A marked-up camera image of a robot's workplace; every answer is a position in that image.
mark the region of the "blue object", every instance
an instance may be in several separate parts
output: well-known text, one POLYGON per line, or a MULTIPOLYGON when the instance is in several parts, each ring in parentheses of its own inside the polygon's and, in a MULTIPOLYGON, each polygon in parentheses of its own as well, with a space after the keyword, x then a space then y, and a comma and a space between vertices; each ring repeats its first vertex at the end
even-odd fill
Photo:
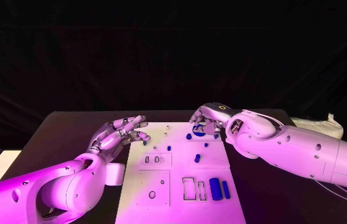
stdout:
POLYGON ((223 199, 223 191, 220 186, 220 180, 219 178, 210 179, 210 187, 212 187, 212 198, 213 200, 222 200, 223 199))
POLYGON ((196 160, 194 160, 197 163, 200 162, 200 159, 202 159, 200 157, 202 157, 202 155, 197 154, 197 156, 196 156, 196 160))
POLYGON ((231 199, 231 191, 229 191, 229 188, 228 188, 229 186, 226 184, 228 182, 223 181, 222 183, 223 183, 222 185, 223 185, 223 190, 225 190, 225 194, 226 194, 226 199, 231 199))
MULTIPOLYGON (((193 127, 193 131, 196 131, 202 126, 203 126, 203 125, 194 126, 194 127, 193 127)), ((206 133, 200 133, 200 132, 193 132, 193 133, 194 133, 196 136, 200 136, 200 137, 206 135, 206 133)))

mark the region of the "white pegboard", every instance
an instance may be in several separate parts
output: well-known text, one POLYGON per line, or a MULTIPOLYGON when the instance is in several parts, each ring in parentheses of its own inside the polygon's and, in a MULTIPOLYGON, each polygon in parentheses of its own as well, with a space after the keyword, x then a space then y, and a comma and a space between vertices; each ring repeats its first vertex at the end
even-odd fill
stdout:
POLYGON ((132 143, 116 223, 245 223, 220 137, 197 137, 187 122, 151 122, 141 130, 152 139, 147 146, 144 142, 132 143), (202 155, 199 163, 196 154, 202 155), (160 162, 151 162, 157 156, 160 162), (213 200, 210 179, 215 177, 220 182, 228 181, 231 199, 213 200), (194 178, 194 186, 190 181, 186 187, 190 195, 196 191, 196 200, 184 200, 184 178, 194 178), (200 199, 199 182, 205 183, 206 200, 200 199))

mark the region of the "black table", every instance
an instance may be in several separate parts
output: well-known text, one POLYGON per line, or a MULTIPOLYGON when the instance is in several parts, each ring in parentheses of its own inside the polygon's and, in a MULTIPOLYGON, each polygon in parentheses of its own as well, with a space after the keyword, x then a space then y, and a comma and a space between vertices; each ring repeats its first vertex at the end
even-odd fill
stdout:
MULTIPOLYGON (((284 124, 294 125, 284 110, 257 111, 284 124)), ((142 114, 150 122, 186 122, 193 113, 194 110, 54 112, 40 126, 2 180, 73 160, 86 152, 92 135, 108 121, 142 114)), ((261 158, 248 159, 231 144, 225 144, 248 224, 347 223, 346 200, 312 179, 278 169, 261 158)), ((131 145, 115 162, 128 163, 129 148, 131 145)), ((122 186, 106 186, 105 189, 95 209, 74 223, 115 223, 122 186)))

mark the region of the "robotic hand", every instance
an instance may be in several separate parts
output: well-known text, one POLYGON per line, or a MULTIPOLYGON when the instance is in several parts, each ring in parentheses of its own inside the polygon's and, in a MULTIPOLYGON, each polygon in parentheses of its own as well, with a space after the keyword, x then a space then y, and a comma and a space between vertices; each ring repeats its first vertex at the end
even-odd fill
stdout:
POLYGON ((261 157, 271 165, 306 178, 347 186, 347 142, 285 126, 254 111, 238 113, 222 103, 200 106, 190 122, 196 123, 197 132, 210 135, 225 128, 226 141, 245 157, 261 157))
POLYGON ((151 140, 147 133, 135 131, 148 126, 145 119, 139 115, 106 123, 93 135, 87 152, 74 160, 0 182, 2 223, 72 223, 93 209, 105 185, 124 183, 126 167, 111 163, 124 145, 151 140), (38 203, 51 207, 45 217, 38 203))

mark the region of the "black curtain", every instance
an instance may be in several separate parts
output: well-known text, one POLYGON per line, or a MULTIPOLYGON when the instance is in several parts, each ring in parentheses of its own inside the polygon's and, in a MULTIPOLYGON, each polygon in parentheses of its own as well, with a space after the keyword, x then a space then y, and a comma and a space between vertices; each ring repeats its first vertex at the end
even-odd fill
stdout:
POLYGON ((347 124, 343 0, 0 0, 0 148, 53 111, 283 108, 347 124))

